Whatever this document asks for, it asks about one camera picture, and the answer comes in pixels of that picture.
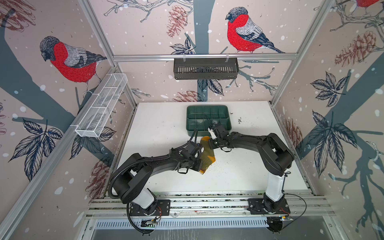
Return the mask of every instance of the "green organizer tray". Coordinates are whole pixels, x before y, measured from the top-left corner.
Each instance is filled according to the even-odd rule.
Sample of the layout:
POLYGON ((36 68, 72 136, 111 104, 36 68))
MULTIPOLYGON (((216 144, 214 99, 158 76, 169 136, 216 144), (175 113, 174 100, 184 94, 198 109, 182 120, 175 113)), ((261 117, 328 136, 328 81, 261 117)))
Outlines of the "green organizer tray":
POLYGON ((225 105, 192 105, 187 107, 187 132, 192 136, 193 131, 199 130, 198 136, 210 136, 208 127, 210 121, 221 123, 228 131, 232 129, 228 108, 225 105))

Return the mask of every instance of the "gray floor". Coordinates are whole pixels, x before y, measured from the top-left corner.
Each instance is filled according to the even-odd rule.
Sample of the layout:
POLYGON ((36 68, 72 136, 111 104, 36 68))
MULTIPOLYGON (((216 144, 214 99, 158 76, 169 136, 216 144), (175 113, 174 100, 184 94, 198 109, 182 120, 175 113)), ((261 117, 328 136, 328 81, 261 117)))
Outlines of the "gray floor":
POLYGON ((95 230, 92 240, 330 240, 323 217, 301 217, 280 234, 266 228, 209 228, 187 230, 156 230, 150 236, 142 236, 136 230, 95 230))

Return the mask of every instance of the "bird head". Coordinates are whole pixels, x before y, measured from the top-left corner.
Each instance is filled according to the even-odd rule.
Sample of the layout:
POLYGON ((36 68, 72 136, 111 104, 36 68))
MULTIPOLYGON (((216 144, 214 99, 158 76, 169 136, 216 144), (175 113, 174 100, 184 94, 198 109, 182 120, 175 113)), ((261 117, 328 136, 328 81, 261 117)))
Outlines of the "bird head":
POLYGON ((51 61, 56 60, 55 52, 54 52, 53 48, 59 42, 60 41, 53 36, 48 36, 42 40, 42 42, 40 43, 40 51, 41 51, 41 55, 42 55, 44 61, 46 61, 48 59, 51 61))
POLYGON ((244 7, 232 8, 225 19, 233 23, 240 15, 248 15, 248 11, 244 7))

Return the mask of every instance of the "gray plastic basket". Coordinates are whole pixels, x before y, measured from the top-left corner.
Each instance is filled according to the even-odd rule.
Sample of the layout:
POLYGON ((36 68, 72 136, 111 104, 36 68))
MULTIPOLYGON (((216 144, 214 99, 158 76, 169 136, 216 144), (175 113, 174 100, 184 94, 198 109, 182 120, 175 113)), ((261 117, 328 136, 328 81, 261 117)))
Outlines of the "gray plastic basket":
POLYGON ((239 73, 237 58, 175 58, 175 79, 235 79, 239 73))

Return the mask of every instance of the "white table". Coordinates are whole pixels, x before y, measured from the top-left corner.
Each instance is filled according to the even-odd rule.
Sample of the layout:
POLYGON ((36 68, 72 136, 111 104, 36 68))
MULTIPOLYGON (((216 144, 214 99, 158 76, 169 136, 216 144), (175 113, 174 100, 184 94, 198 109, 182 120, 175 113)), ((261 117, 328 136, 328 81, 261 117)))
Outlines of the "white table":
MULTIPOLYGON (((198 102, 198 103, 140 103, 129 132, 119 166, 132 154, 143 157, 159 156, 189 140, 185 129, 187 106, 226 105, 230 113, 232 131, 247 135, 276 133, 284 143, 283 134, 267 101, 198 102)), ((202 175, 190 170, 187 174, 165 171, 149 178, 146 188, 162 194, 225 194, 264 192, 268 171, 257 152, 233 149, 224 152, 215 149, 215 158, 202 175)), ((295 162, 289 169, 284 189, 307 190, 295 162)))

